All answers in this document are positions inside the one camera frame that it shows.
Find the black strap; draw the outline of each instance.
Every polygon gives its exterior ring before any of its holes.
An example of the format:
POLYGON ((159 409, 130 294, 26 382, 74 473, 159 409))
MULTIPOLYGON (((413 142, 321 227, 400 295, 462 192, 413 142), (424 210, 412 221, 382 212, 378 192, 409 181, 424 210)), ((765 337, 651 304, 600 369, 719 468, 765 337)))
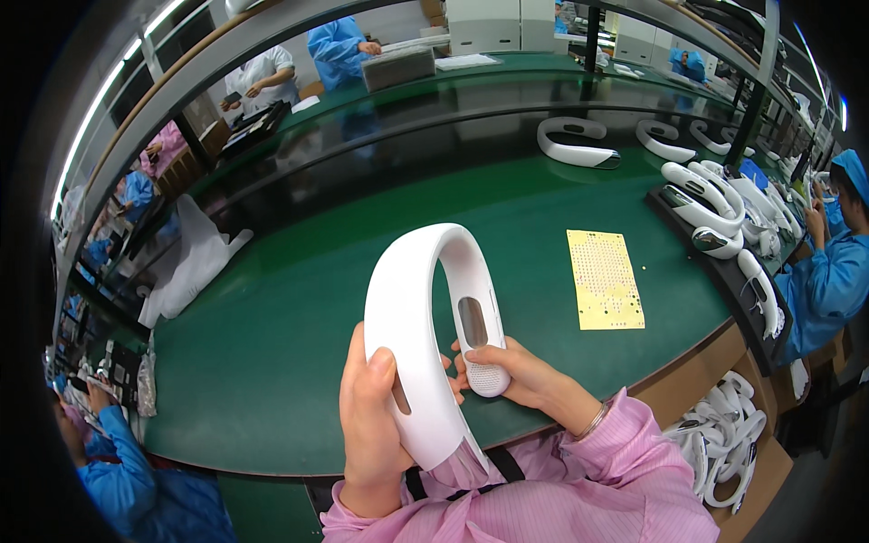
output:
POLYGON ((414 497, 414 501, 425 500, 428 497, 426 489, 422 487, 419 466, 413 466, 404 472, 404 480, 408 484, 408 490, 410 495, 414 497))
MULTIPOLYGON (((517 480, 525 480, 525 474, 522 472, 522 469, 519 467, 519 464, 516 463, 516 459, 513 458, 513 455, 503 446, 499 445, 498 447, 492 447, 486 451, 486 455, 492 461, 495 467, 498 468, 498 471, 501 472, 501 475, 504 476, 504 479, 507 480, 507 483, 516 482, 517 480)), ((426 494, 426 489, 422 487, 422 479, 420 479, 420 468, 418 466, 411 467, 408 471, 404 472, 404 480, 408 485, 408 490, 410 491, 410 495, 414 497, 414 501, 425 500, 428 495, 426 494)), ((494 488, 500 487, 504 483, 498 483, 496 485, 486 485, 483 488, 479 488, 479 492, 484 494, 494 488)), ((449 498, 448 501, 456 501, 460 497, 467 494, 468 490, 459 490, 449 498)))

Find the pink uniform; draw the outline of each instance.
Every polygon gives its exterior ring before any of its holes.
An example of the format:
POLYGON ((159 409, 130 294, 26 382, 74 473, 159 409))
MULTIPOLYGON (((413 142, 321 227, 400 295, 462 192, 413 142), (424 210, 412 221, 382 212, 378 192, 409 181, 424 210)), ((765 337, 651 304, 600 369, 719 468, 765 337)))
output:
MULTIPOLYGON (((692 493, 693 471, 675 443, 661 436, 652 410, 622 388, 600 425, 585 439, 567 432, 524 440, 508 450, 526 476, 480 494, 446 501, 449 460, 421 473, 428 498, 382 519, 362 519, 338 500, 322 516, 327 543, 714 542, 719 528, 692 493)), ((503 482, 493 469, 474 487, 503 482)), ((461 477, 453 476, 457 481, 461 477)))
POLYGON ((163 175, 163 172, 172 163, 172 159, 187 147, 187 142, 184 141, 184 136, 181 135, 181 130, 178 129, 175 121, 169 121, 162 130, 157 132, 157 135, 154 136, 154 139, 148 145, 157 142, 163 143, 163 148, 157 153, 157 162, 152 164, 148 160, 148 153, 144 150, 139 154, 142 170, 150 175, 152 179, 157 179, 160 175, 163 175))

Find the fluorescent light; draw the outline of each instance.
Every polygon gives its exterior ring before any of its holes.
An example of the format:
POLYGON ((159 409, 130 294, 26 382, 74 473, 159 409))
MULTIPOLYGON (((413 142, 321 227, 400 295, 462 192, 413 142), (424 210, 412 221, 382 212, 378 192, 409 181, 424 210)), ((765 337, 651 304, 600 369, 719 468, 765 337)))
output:
POLYGON ((148 28, 145 29, 145 37, 148 37, 151 32, 153 32, 158 26, 160 26, 160 23, 162 23, 163 20, 165 20, 166 17, 168 17, 170 13, 175 11, 177 7, 180 6, 183 2, 184 0, 173 0, 172 3, 166 6, 166 9, 161 11, 160 15, 158 15, 156 19, 151 21, 151 23, 148 25, 148 28))
MULTIPOLYGON (((815 72, 815 77, 818 78, 818 86, 820 87, 820 95, 826 96, 826 92, 824 92, 824 84, 820 80, 820 72, 818 71, 818 64, 816 64, 814 62, 814 56, 812 56, 812 50, 809 49, 809 44, 806 42, 806 37, 803 36, 803 31, 799 29, 799 26, 797 26, 796 23, 793 24, 793 27, 795 29, 797 29, 797 34, 799 34, 799 39, 801 39, 803 41, 803 47, 806 48, 806 53, 809 54, 809 60, 812 61, 812 69, 815 72)), ((826 100, 824 101, 824 109, 827 109, 826 100)))
POLYGON ((111 71, 111 73, 109 73, 109 75, 106 77, 105 81, 103 81, 103 86, 100 87, 99 91, 96 93, 96 96, 94 96, 94 99, 90 103, 90 107, 88 108, 88 112, 84 114, 84 119, 82 119, 82 123, 78 126, 78 132, 76 132, 76 137, 73 138, 72 145, 70 145, 70 152, 66 155, 66 162, 63 163, 63 171, 61 171, 60 179, 57 180, 57 191, 55 192, 55 199, 53 203, 51 203, 52 220, 57 217, 57 204, 61 201, 60 194, 63 191, 63 185, 66 181, 66 175, 70 172, 70 166, 72 166, 72 159, 76 156, 78 144, 82 142, 84 132, 88 128, 90 119, 93 118, 94 114, 96 113, 96 108, 100 105, 103 97, 106 96, 106 93, 109 91, 109 86, 112 84, 113 81, 115 81, 117 75, 121 73, 121 68, 123 68, 123 61, 119 62, 111 71))
POLYGON ((842 131, 848 130, 848 104, 842 98, 842 131))
POLYGON ((131 56, 135 55, 136 51, 139 50, 139 47, 141 45, 142 45, 142 40, 140 40, 139 38, 136 38, 136 40, 133 42, 133 44, 130 45, 129 49, 127 49, 127 52, 123 54, 123 60, 129 60, 129 58, 131 56))

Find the yellow sheet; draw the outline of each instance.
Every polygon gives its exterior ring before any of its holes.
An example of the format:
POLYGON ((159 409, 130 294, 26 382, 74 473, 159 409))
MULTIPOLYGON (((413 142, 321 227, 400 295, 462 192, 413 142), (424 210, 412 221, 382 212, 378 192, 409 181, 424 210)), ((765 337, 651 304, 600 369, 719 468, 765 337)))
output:
POLYGON ((645 328, 625 237, 568 230, 567 245, 574 268, 580 330, 645 328))

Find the bracelet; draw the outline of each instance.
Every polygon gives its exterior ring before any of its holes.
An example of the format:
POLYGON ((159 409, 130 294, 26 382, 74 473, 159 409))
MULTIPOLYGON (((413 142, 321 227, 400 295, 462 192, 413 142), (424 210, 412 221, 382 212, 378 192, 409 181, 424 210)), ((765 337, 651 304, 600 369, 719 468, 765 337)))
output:
POLYGON ((600 404, 600 411, 598 411, 598 413, 594 416, 592 421, 588 424, 588 427, 583 430, 581 434, 576 436, 575 440, 582 440, 590 433, 592 433, 603 420, 604 416, 607 415, 607 411, 609 411, 609 402, 604 401, 600 404))

